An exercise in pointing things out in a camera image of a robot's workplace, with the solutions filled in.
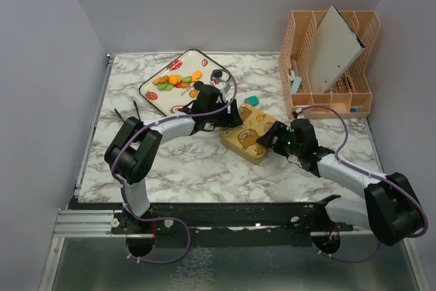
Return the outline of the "gold cookie tin box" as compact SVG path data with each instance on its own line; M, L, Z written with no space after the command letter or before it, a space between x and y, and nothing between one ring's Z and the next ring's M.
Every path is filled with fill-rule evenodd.
M267 149L257 143L258 138L256 132L250 134L248 131L241 135L220 135L220 141L225 147L252 164L259 164L267 153Z

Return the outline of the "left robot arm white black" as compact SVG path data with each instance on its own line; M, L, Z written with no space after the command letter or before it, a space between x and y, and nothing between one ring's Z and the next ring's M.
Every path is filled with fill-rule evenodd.
M229 100L217 86L202 85L197 98L174 114L145 123L135 117L124 121L104 155L112 177L121 185L123 206L129 213L127 225L137 233L150 225L147 211L146 176L159 147L177 138L192 136L212 127L238 127L242 120L236 97Z

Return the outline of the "silver tin lid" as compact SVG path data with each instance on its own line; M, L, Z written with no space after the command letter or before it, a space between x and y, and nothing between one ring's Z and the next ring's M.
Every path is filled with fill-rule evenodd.
M243 124L238 127L222 129L220 135L241 135L243 132L248 131L250 134L256 132L260 137L263 136L277 120L275 117L248 104L243 104L238 111Z

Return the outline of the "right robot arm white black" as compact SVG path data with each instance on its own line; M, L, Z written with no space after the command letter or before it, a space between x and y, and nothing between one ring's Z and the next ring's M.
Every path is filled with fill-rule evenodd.
M308 119L295 119L289 125L275 122L257 139L258 144L284 157L297 157L303 170L331 180L361 197L361 201L337 198L313 213L313 223L329 230L345 223L371 230L384 245L416 236L428 226L427 219L407 178L367 171L319 145Z

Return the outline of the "metal tweezers black tips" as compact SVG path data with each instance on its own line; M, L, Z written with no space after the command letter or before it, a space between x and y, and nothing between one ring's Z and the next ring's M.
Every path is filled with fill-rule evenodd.
M139 106L136 100L132 101L133 103L133 107L135 110L135 114L136 114L136 118L137 120L141 120L141 116L140 116L140 111L139 111ZM120 119L122 122L125 122L125 120L128 118L128 114L132 114L133 112L130 110L129 112L125 112L125 111L120 111L117 108L113 108L113 112L115 113L116 117L118 119Z

